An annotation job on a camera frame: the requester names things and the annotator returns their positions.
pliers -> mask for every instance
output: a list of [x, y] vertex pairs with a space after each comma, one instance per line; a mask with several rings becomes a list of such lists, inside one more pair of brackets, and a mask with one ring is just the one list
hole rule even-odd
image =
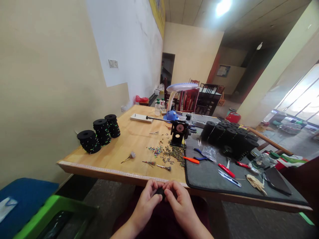
[[204, 156], [203, 158], [197, 158], [197, 157], [194, 157], [194, 159], [197, 159], [198, 161], [202, 161], [202, 160], [208, 160], [208, 161], [212, 161], [210, 158], [207, 158], [205, 155], [202, 154], [202, 151], [200, 151], [198, 148], [195, 148], [194, 149], [196, 152], [200, 153], [202, 156]]
[[[201, 155], [202, 154], [202, 151], [200, 151], [198, 148], [195, 148], [194, 149], [196, 152], [200, 153]], [[208, 161], [212, 161], [211, 159], [207, 158], [206, 156], [204, 156], [203, 158], [197, 158], [197, 157], [194, 157], [194, 158], [187, 158], [187, 157], [183, 157], [184, 159], [187, 159], [188, 161], [192, 162], [192, 163], [195, 163], [195, 164], [199, 164], [199, 161], [202, 161], [202, 160], [208, 160]]]
[[189, 131], [190, 131], [191, 133], [197, 133], [197, 129], [194, 129], [194, 128], [189, 128]]

orange-handled pliers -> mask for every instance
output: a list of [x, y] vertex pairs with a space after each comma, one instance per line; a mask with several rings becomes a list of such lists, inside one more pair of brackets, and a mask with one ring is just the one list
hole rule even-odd
[[187, 158], [187, 157], [183, 157], [184, 159], [187, 159], [188, 161], [191, 161], [192, 163], [196, 163], [199, 164], [199, 161], [193, 158]]

gray work mat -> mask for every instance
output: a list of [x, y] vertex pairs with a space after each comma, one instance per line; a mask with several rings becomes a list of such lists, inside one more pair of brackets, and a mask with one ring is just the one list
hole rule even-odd
[[[208, 120], [213, 121], [215, 123], [218, 123], [220, 120], [217, 118], [211, 118], [208, 116], [199, 116], [194, 115], [192, 120], [202, 120], [207, 122]], [[193, 157], [199, 157], [202, 158], [199, 153], [194, 151], [194, 148], [199, 148], [200, 150], [203, 149], [205, 145], [212, 146], [208, 144], [208, 142], [201, 142], [201, 147], [198, 146], [197, 139], [200, 137], [200, 134], [202, 132], [201, 128], [195, 127], [197, 129], [197, 134], [192, 134], [189, 136], [186, 141], [186, 152], [185, 156], [189, 158]], [[227, 165], [226, 158], [221, 155], [219, 152], [219, 148], [214, 147], [216, 150], [216, 160], [217, 163], [213, 163], [211, 161], [200, 161], [199, 164], [192, 163], [188, 160], [185, 160], [185, 174], [186, 174], [186, 183], [190, 188], [195, 189], [202, 189], [202, 190], [208, 190], [208, 191], [214, 191], [214, 192], [220, 192], [220, 193], [228, 193], [228, 194], [235, 194], [235, 195], [241, 195], [246, 197], [252, 197], [252, 198], [259, 198], [264, 200], [272, 200], [272, 201], [280, 201], [280, 202], [287, 202], [287, 203], [296, 203], [301, 205], [309, 205], [307, 201], [304, 199], [304, 197], [283, 177], [285, 183], [290, 188], [292, 195], [287, 196], [284, 195], [273, 188], [271, 188], [268, 183], [265, 181], [265, 188], [268, 196], [264, 196], [261, 192], [259, 192], [257, 189], [253, 188], [251, 184], [246, 180], [245, 175], [251, 174], [255, 176], [258, 180], [262, 182], [262, 179], [259, 175], [254, 174], [251, 170], [237, 166], [235, 164], [235, 160], [231, 159], [229, 169], [232, 171], [236, 177], [235, 179], [244, 179], [244, 180], [238, 180], [239, 183], [241, 183], [242, 187], [238, 187], [235, 184], [231, 183], [227, 179], [223, 178], [219, 173], [218, 169], [223, 171], [217, 164], [221, 163], [224, 166]], [[247, 158], [244, 158], [242, 163], [249, 163], [249, 160]]]

ceiling light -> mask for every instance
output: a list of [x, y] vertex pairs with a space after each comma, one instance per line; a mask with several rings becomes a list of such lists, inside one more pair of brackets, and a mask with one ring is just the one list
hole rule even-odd
[[263, 42], [261, 42], [260, 44], [259, 44], [259, 46], [257, 46], [257, 50], [260, 50], [260, 48], [263, 46]]
[[226, 12], [229, 11], [230, 6], [232, 5], [232, 0], [222, 0], [220, 3], [217, 4], [216, 7], [216, 16], [221, 17]]

smartphone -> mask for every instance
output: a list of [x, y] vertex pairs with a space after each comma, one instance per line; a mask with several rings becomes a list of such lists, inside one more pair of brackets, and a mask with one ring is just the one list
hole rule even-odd
[[291, 190], [288, 188], [287, 184], [275, 167], [267, 169], [265, 174], [270, 187], [283, 194], [292, 195]]

